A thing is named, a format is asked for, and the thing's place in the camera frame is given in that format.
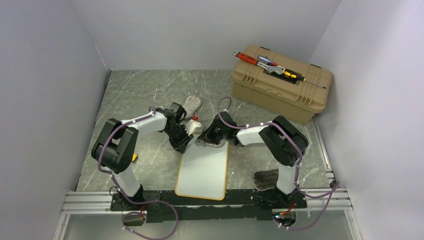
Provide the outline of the grey blue scrubbing sponge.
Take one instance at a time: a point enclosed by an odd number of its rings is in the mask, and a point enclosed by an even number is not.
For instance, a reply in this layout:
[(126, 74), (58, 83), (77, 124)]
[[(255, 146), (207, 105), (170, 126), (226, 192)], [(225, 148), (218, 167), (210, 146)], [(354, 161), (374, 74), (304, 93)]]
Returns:
[(224, 140), (220, 140), (219, 143), (210, 143), (208, 141), (202, 140), (202, 139), (196, 139), (195, 145), (199, 147), (211, 147), (211, 148), (221, 148), (225, 145)]

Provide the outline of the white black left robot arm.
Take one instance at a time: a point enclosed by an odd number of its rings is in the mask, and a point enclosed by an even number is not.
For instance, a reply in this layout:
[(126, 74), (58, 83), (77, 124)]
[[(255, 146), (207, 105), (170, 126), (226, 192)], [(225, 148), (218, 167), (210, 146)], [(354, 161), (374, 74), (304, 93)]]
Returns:
[(100, 172), (108, 174), (117, 190), (124, 196), (124, 204), (131, 210), (144, 203), (144, 189), (131, 167), (139, 136), (154, 132), (165, 133), (172, 148), (183, 154), (193, 135), (182, 124), (186, 110), (173, 102), (168, 108), (153, 108), (145, 115), (130, 119), (108, 119), (91, 150)]

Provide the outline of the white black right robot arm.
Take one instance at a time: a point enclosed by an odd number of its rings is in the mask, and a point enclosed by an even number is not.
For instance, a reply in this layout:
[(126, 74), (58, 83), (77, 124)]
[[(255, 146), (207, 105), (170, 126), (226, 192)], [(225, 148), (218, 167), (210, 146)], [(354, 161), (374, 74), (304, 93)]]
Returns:
[(219, 147), (228, 142), (233, 146), (264, 144), (278, 162), (278, 178), (275, 194), (276, 203), (287, 208), (295, 201), (299, 161), (309, 141), (286, 118), (278, 115), (273, 120), (254, 125), (238, 126), (228, 112), (218, 113), (211, 125), (196, 139), (201, 147)]

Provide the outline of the yellow framed whiteboard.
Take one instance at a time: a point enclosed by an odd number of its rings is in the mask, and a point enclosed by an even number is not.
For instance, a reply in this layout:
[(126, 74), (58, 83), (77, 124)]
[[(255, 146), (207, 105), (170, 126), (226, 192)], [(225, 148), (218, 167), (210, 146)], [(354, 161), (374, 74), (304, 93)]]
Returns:
[(181, 156), (174, 192), (179, 197), (222, 201), (225, 198), (229, 144), (202, 146), (198, 135)]

